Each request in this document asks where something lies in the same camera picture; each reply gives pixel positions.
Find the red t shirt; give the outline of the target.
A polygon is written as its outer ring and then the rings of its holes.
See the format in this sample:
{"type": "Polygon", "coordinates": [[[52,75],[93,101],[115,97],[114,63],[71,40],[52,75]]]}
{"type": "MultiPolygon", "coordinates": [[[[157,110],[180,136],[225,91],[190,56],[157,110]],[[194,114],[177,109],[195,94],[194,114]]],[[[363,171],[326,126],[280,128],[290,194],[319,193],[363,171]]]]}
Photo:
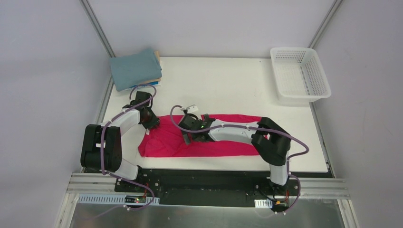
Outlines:
{"type": "Polygon", "coordinates": [[[146,133],[138,146],[138,151],[143,157],[226,157],[259,154],[252,145],[240,142],[192,141],[187,145],[169,115],[160,116],[159,119],[159,126],[146,133]]]}

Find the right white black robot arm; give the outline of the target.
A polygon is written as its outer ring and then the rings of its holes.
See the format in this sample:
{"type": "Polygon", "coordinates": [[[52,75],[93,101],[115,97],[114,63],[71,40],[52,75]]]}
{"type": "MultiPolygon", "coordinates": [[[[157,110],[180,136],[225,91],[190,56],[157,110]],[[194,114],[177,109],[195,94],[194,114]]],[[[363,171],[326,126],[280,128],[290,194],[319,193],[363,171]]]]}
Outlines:
{"type": "Polygon", "coordinates": [[[291,147],[288,133],[270,118],[257,122],[226,122],[205,114],[202,118],[185,114],[178,123],[187,144],[195,142],[229,141],[254,147],[254,151],[269,164],[270,190],[283,194],[288,190],[289,175],[286,158],[291,147]]]}

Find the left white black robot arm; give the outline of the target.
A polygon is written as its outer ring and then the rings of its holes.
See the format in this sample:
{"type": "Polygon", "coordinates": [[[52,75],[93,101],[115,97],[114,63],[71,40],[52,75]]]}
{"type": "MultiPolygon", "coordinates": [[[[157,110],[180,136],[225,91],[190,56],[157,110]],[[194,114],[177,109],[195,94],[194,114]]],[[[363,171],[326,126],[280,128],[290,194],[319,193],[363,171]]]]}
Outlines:
{"type": "Polygon", "coordinates": [[[136,125],[142,125],[146,130],[159,125],[160,119],[152,111],[153,97],[148,92],[136,92],[135,98],[110,121],[89,124],[83,138],[81,166],[125,178],[128,188],[140,192],[145,179],[138,175],[138,165],[123,158],[122,136],[136,125]]]}

